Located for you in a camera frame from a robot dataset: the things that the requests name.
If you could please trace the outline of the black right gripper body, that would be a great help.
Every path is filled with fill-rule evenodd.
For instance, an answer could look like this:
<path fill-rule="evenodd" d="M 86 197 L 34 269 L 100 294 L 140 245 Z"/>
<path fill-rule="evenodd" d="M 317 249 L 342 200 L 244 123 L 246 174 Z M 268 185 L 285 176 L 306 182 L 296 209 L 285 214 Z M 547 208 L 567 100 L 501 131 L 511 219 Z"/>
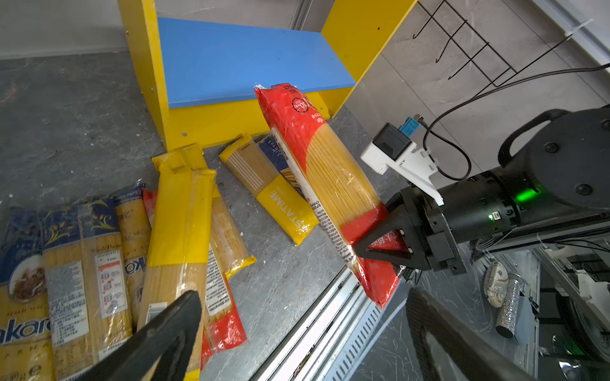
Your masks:
<path fill-rule="evenodd" d="M 392 250 L 390 263 L 423 271 L 447 270 L 455 276 L 467 272 L 454 233 L 462 188 L 443 187 L 440 195 L 446 203 L 442 206 L 417 187 L 406 187 L 385 203 L 399 242 L 406 246 Z"/>

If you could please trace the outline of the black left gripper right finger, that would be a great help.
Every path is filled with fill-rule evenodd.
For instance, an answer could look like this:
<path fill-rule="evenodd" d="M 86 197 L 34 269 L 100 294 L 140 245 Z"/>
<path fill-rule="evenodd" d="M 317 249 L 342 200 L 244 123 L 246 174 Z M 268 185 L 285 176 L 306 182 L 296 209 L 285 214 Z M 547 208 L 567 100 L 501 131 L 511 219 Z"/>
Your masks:
<path fill-rule="evenodd" d="M 406 301 L 408 325 L 425 380 L 440 380 L 427 337 L 432 336 L 469 380 L 533 380 L 472 332 L 425 290 L 413 288 Z"/>

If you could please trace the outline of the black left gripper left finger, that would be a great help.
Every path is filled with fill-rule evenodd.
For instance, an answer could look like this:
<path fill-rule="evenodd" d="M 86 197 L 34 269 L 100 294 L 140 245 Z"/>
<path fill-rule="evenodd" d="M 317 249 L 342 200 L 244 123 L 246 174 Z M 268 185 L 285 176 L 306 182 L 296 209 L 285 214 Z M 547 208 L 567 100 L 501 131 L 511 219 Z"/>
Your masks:
<path fill-rule="evenodd" d="M 197 380 L 187 372 L 195 348 L 202 305 L 196 291 L 187 291 L 157 317 L 90 370 L 81 380 Z"/>

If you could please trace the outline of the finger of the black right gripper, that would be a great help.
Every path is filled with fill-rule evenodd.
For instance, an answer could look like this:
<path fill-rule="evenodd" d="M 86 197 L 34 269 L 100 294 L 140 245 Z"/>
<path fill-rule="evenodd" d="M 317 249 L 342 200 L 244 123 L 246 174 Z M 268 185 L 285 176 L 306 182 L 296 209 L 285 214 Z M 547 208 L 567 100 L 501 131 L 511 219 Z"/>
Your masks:
<path fill-rule="evenodd" d="M 415 266 L 415 224 L 403 195 L 394 195 L 352 221 L 352 246 L 364 259 Z"/>

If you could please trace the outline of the yellow Pastatime spaghetti bag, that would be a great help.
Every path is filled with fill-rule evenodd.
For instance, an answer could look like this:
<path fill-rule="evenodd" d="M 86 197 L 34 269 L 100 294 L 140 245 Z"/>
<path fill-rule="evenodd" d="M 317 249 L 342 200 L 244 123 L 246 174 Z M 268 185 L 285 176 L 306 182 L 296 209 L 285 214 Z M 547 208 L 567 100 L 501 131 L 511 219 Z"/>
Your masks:
<path fill-rule="evenodd" d="M 302 244 L 319 224 L 307 201 L 277 171 L 251 136 L 240 137 L 219 158 L 295 244 Z"/>

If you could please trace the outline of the blue Barilla spaghetti box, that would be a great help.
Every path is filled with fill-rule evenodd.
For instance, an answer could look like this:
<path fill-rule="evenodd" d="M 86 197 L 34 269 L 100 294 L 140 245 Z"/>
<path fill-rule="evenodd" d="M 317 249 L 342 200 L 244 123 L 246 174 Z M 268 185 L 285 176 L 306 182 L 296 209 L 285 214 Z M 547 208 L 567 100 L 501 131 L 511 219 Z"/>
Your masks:
<path fill-rule="evenodd" d="M 297 192 L 303 196 L 303 192 L 298 184 L 291 168 L 288 166 L 288 162 L 283 154 L 283 151 L 277 143 L 274 136 L 271 134 L 264 137 L 257 143 L 263 154 L 269 159 L 279 173 L 297 190 Z"/>

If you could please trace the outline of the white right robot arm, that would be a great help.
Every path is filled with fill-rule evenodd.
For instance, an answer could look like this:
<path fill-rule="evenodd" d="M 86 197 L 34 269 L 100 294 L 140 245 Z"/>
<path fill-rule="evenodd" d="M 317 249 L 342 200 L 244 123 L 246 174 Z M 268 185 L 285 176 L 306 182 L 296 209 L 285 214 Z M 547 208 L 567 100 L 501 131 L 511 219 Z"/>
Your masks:
<path fill-rule="evenodd" d="M 510 151 L 514 137 L 503 142 L 496 168 L 438 189 L 424 150 L 386 125 L 362 158 L 375 171 L 392 168 L 408 186 L 355 240 L 354 252 L 410 269 L 463 274 L 462 243 L 608 221 L 608 107 L 549 110 L 524 126 L 529 130 L 535 135 L 517 153 Z"/>

